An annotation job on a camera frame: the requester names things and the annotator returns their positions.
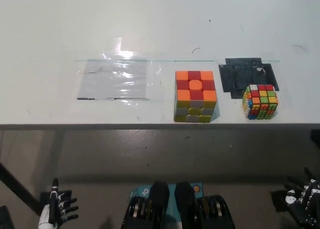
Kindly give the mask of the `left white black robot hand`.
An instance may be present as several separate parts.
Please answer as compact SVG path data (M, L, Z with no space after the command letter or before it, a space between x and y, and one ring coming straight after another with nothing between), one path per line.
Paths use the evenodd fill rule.
M73 212L79 207L72 206L76 201L77 198L72 198L72 190L59 191L59 180L54 178L48 203L40 214L38 229L60 229L63 224L78 219L79 215Z

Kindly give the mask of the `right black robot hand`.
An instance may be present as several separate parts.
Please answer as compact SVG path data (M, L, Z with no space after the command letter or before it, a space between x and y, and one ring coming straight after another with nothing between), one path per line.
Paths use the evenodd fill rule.
M287 177L290 184L285 196L286 208L295 222L305 229L320 227L320 182L308 167L304 168L308 182L292 176Z

